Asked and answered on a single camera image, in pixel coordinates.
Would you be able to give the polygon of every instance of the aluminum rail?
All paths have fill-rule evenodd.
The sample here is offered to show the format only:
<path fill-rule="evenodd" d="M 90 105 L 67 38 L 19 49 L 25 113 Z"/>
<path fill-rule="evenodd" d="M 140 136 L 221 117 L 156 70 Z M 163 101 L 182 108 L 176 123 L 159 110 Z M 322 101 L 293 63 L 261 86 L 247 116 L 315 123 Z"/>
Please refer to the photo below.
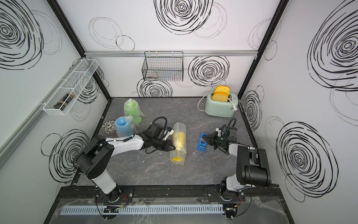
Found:
<path fill-rule="evenodd" d="M 147 51 L 86 51 L 84 54 L 87 58 L 103 58 L 103 57 L 144 57 Z M 151 57 L 184 57 L 197 56 L 253 56 L 258 54 L 257 50 L 209 50 L 209 51 L 150 51 Z"/>

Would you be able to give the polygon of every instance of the mint green toaster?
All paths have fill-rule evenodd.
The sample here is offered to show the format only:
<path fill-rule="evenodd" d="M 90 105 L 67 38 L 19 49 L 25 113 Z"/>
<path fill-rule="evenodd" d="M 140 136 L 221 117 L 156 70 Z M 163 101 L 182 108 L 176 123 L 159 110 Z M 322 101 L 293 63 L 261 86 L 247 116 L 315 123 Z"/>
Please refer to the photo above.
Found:
<path fill-rule="evenodd" d="M 225 117 L 229 118 L 234 115 L 234 108 L 232 106 L 232 103 L 237 106 L 239 104 L 239 99 L 237 98 L 236 94 L 230 93 L 229 99 L 231 102 L 221 102 L 212 100 L 212 96 L 214 93 L 208 94 L 206 97 L 206 103 L 205 103 L 205 113 L 213 116 L 219 116 L 219 117 Z"/>

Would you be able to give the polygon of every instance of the black wire basket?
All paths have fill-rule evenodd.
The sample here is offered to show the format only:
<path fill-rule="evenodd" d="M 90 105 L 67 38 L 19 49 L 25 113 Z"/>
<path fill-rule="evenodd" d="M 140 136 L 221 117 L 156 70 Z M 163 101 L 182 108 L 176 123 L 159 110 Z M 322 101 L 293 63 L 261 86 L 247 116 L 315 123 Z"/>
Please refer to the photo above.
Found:
<path fill-rule="evenodd" d="M 144 80 L 158 78 L 164 81 L 183 81 L 182 51 L 146 51 L 144 55 L 142 66 Z"/>

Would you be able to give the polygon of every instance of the red wire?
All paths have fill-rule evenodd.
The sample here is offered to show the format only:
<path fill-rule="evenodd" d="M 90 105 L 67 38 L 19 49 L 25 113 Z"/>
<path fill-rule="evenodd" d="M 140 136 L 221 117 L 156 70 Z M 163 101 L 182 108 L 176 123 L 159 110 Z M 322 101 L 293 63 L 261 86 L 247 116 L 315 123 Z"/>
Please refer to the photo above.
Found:
<path fill-rule="evenodd" d="M 128 199 L 127 199 L 127 196 L 126 196 L 125 194 L 122 194 L 122 195 L 124 195 L 124 196 L 126 197 L 126 200 L 127 200 L 127 203 L 128 203 Z M 241 201 L 241 199 L 240 199 L 240 201 Z"/>
<path fill-rule="evenodd" d="M 237 202 L 239 203 L 239 198 L 240 198 L 240 196 L 237 198 Z M 241 205 L 241 198 L 240 198 L 240 205 Z"/>

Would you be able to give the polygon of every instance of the bread slice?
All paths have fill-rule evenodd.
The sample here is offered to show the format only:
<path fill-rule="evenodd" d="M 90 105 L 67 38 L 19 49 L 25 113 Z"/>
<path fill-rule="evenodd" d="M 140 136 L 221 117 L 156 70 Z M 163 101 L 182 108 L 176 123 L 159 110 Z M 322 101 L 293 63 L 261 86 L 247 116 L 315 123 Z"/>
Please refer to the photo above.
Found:
<path fill-rule="evenodd" d="M 226 95 L 230 95 L 230 87 L 218 86 L 218 87 L 216 87 L 215 92 L 222 92 L 222 93 L 225 93 Z"/>
<path fill-rule="evenodd" d="M 216 92 L 213 94 L 212 100 L 227 102 L 229 95 L 223 92 Z"/>

